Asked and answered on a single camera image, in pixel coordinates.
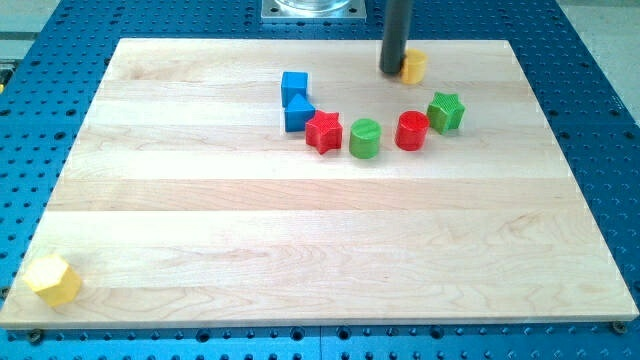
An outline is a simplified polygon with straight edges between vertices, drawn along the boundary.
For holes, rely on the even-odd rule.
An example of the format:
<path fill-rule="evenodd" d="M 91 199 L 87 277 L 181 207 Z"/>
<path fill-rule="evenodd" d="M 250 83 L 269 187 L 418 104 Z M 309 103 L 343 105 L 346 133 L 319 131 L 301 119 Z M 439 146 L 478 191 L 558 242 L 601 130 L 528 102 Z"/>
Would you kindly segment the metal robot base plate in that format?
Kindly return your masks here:
<path fill-rule="evenodd" d="M 263 21 L 364 20 L 365 0 L 262 0 Z"/>

